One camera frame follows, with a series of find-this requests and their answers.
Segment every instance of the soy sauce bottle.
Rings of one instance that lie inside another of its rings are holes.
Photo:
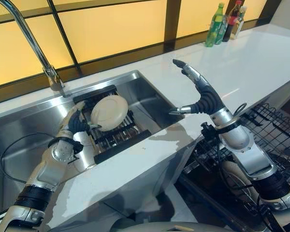
[[[222,39],[223,42],[227,42],[230,39],[234,24],[236,23],[237,18],[238,18],[239,13],[240,13],[241,4],[242,4],[242,1],[237,0],[234,8],[231,10],[231,12],[229,14],[228,27],[227,27],[226,33],[223,36],[223,39]]]

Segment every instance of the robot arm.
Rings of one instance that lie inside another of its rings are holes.
[[[252,132],[238,123],[238,118],[233,117],[200,73],[180,60],[174,59],[173,63],[195,84],[201,98],[195,104],[172,109],[169,114],[208,114],[220,140],[233,153],[235,161],[260,194],[261,200],[275,210],[290,208],[290,184],[270,157],[255,144]]]
[[[73,135],[90,128],[79,118],[80,109],[84,105],[84,102],[79,102],[62,121],[56,138],[43,153],[41,163],[34,169],[23,191],[0,223],[0,232],[38,231],[33,227],[40,226],[45,209],[63,178],[68,163],[83,148],[73,140]]]

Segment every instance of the faucet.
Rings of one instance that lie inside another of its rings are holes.
[[[43,72],[48,77],[50,88],[53,91],[59,91],[63,97],[66,97],[66,94],[63,90],[64,83],[60,79],[54,66],[48,62],[46,56],[41,50],[38,42],[35,40],[30,28],[28,27],[28,24],[26,23],[20,11],[16,8],[16,6],[10,0],[0,0],[0,4],[4,6],[14,17],[16,23],[20,27],[21,31],[26,37],[31,48],[33,49],[34,53],[38,57],[39,61],[41,62],[43,66]]]

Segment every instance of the white countertop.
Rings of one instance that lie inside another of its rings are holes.
[[[196,102],[192,82],[172,64],[180,59],[197,69],[233,112],[240,104],[258,102],[290,80],[290,30],[265,25],[242,31],[237,40],[204,47],[203,43],[100,72],[68,83],[70,89],[139,70],[176,106]],[[0,115],[52,96],[50,89],[0,103]],[[53,228],[133,180],[200,135],[207,115],[189,115],[69,180],[59,194],[48,225]]]

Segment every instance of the bottle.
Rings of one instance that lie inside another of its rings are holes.
[[[222,17],[222,22],[221,22],[221,25],[220,25],[220,28],[218,31],[218,35],[216,37],[215,44],[221,44],[221,42],[222,42],[224,33],[226,33],[227,26],[228,26],[228,17],[229,17],[228,15],[224,15]]]
[[[207,34],[206,41],[205,41],[206,47],[212,47],[214,45],[214,42],[216,40],[218,31],[219,31],[219,28],[220,28],[220,25],[222,22],[222,17],[223,17],[222,9],[223,9],[223,7],[224,7],[224,3],[223,2],[219,3],[218,9],[212,18],[211,26],[208,30],[208,34]]]
[[[232,29],[234,27],[234,24],[236,23],[238,15],[240,13],[240,5],[241,4],[242,4],[242,1],[237,0],[234,8],[231,10],[231,12],[229,14],[228,27],[227,27],[226,33],[223,36],[223,39],[222,39],[223,42],[227,42],[230,39]]]
[[[237,38],[239,32],[242,29],[242,26],[244,24],[244,15],[245,15],[246,10],[247,10],[246,6],[242,6],[240,8],[240,16],[238,16],[238,19],[236,21],[236,24],[233,27],[233,30],[232,30],[232,33],[231,33],[231,36],[230,36],[230,38],[233,39],[233,40],[235,40]]]

